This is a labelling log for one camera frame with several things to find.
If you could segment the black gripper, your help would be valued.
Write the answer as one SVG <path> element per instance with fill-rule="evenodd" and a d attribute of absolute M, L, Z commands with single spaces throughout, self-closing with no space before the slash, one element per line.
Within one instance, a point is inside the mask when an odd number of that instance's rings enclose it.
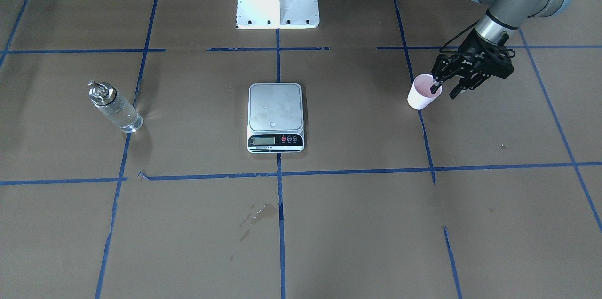
<path fill-rule="evenodd" d="M 514 50 L 505 44 L 492 44 L 476 31 L 469 32 L 454 55 L 439 53 L 431 70 L 433 85 L 431 93 L 450 78 L 460 76 L 458 84 L 449 97 L 454 100 L 466 90 L 475 90 L 491 76 L 506 79 L 514 72 L 512 58 Z"/>

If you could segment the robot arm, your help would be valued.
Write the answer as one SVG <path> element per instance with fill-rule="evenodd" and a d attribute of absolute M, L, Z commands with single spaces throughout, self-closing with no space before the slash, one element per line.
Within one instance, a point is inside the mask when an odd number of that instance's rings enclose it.
<path fill-rule="evenodd" d="M 470 0 L 488 8 L 484 16 L 465 29 L 467 37 L 457 50 L 439 49 L 431 74 L 431 93 L 453 77 L 458 84 L 451 90 L 456 98 L 466 90 L 474 90 L 490 77 L 508 78 L 514 71 L 515 51 L 506 42 L 529 18 L 556 16 L 566 10 L 572 0 Z"/>

